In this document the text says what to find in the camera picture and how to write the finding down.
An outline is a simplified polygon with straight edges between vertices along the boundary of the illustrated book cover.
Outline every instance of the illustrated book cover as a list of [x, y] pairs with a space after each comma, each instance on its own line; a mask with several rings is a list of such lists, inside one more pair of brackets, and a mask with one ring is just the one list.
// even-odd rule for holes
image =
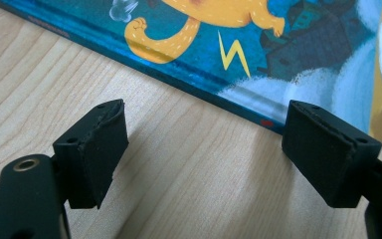
[[374, 109], [382, 0], [0, 0], [0, 7], [278, 133], [289, 100], [370, 134], [382, 116]]

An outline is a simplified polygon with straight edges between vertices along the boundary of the wooden table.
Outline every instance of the wooden table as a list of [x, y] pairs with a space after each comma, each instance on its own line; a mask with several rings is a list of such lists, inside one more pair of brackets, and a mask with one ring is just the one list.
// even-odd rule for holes
[[366, 200], [329, 208], [280, 135], [0, 9], [0, 170], [118, 98], [130, 145], [74, 238], [366, 238]]

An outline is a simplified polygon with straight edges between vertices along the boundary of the cartoon animal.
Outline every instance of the cartoon animal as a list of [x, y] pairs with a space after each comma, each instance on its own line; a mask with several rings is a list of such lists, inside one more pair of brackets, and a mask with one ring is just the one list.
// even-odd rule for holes
[[163, 0], [188, 15], [183, 28], [170, 38], [153, 40], [147, 37], [144, 18], [130, 21], [124, 36], [130, 50], [137, 56], [157, 64], [175, 60], [191, 45], [200, 23], [240, 28], [254, 22], [262, 29], [273, 29], [276, 37], [284, 32], [285, 19], [272, 15], [268, 0]]

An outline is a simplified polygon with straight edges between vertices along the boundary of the tabletop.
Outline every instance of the tabletop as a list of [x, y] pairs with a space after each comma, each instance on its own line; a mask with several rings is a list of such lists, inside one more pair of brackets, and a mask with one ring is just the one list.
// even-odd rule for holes
[[329, 208], [279, 134], [0, 9], [0, 170], [114, 99], [130, 144], [73, 238], [366, 238], [367, 201]]

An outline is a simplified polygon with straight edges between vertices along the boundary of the wood grain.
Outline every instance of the wood grain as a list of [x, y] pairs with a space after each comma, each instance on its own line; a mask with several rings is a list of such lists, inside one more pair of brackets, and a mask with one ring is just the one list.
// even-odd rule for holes
[[0, 170], [118, 98], [130, 145], [73, 238], [366, 238], [366, 201], [329, 208], [278, 134], [0, 10]]

